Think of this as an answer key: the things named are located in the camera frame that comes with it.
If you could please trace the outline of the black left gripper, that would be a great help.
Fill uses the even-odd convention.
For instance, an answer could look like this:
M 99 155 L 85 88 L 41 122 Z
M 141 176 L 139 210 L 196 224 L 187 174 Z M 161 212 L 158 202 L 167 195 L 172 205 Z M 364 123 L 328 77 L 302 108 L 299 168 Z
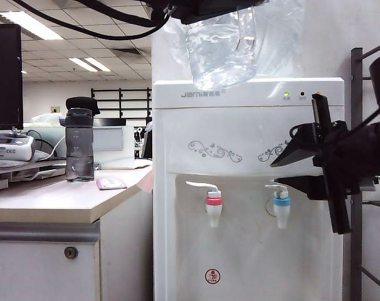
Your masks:
M 238 9 L 259 6 L 268 1 L 244 0 L 188 0 L 188 1 L 148 1 L 152 8 L 164 9 L 168 6 L 176 7 L 174 18 L 182 24 L 188 25 L 207 19 L 232 13 Z

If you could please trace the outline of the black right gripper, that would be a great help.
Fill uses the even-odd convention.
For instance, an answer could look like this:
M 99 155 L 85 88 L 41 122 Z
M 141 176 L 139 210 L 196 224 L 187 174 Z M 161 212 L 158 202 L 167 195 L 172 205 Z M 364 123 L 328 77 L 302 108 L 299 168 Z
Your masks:
M 348 234 L 351 227 L 346 199 L 359 192 L 358 181 L 347 175 L 346 153 L 340 144 L 349 131 L 345 121 L 331 119 L 326 96 L 314 95 L 312 105 L 319 144 L 294 137 L 270 167 L 286 166 L 316 155 L 313 163 L 322 168 L 323 175 L 279 177 L 274 181 L 305 193 L 310 200 L 327 201 L 332 231 Z

